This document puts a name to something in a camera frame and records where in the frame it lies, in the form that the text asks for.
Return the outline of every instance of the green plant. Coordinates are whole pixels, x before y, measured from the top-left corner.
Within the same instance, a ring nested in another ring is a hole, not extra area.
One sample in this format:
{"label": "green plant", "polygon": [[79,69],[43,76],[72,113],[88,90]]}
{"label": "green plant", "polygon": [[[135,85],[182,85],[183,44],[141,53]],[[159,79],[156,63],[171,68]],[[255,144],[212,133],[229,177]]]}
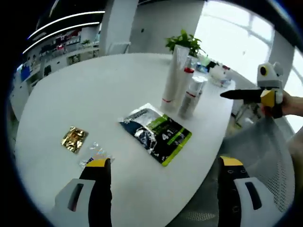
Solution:
{"label": "green plant", "polygon": [[86,39],[82,42],[82,44],[89,44],[90,43],[90,40]]}
{"label": "green plant", "polygon": [[197,57],[199,50],[202,50],[198,42],[201,40],[194,38],[193,35],[188,35],[184,29],[181,30],[181,35],[166,38],[166,45],[170,51],[174,52],[175,45],[180,45],[189,48],[189,55]]}

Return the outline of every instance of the window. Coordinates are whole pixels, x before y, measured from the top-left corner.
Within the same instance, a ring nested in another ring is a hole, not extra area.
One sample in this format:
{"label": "window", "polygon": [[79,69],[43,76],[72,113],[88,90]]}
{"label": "window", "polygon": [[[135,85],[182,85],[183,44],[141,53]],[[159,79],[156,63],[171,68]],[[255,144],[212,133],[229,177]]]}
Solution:
{"label": "window", "polygon": [[[293,67],[284,90],[292,96],[303,97],[303,57],[297,49],[294,51]],[[302,117],[289,115],[286,118],[295,133],[303,126]]]}
{"label": "window", "polygon": [[269,57],[273,26],[236,5],[220,1],[204,4],[195,32],[202,40],[201,48],[256,84],[258,65]]}

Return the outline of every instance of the white cabinet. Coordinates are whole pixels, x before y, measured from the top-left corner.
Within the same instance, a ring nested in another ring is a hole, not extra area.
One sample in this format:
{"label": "white cabinet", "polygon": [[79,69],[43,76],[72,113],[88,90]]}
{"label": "white cabinet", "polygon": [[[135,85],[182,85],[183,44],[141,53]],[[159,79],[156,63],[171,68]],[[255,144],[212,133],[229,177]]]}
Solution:
{"label": "white cabinet", "polygon": [[23,82],[19,84],[18,87],[15,87],[9,96],[11,106],[18,121],[20,121],[28,97],[29,93],[26,82]]}

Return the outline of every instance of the black and green package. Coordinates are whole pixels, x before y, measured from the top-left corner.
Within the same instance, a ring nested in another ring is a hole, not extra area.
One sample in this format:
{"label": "black and green package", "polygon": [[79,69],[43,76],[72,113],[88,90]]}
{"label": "black and green package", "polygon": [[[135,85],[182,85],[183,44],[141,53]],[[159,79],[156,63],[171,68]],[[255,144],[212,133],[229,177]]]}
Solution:
{"label": "black and green package", "polygon": [[132,111],[120,124],[163,166],[179,153],[192,134],[149,103]]}

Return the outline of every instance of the white pillar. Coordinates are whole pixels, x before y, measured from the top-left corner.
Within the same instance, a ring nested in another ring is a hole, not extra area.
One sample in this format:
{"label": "white pillar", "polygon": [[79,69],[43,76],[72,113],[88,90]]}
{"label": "white pillar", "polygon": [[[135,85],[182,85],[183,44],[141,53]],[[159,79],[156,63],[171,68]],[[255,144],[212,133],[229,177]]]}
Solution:
{"label": "white pillar", "polygon": [[139,0],[108,0],[102,19],[99,55],[106,54],[111,43],[129,42]]}

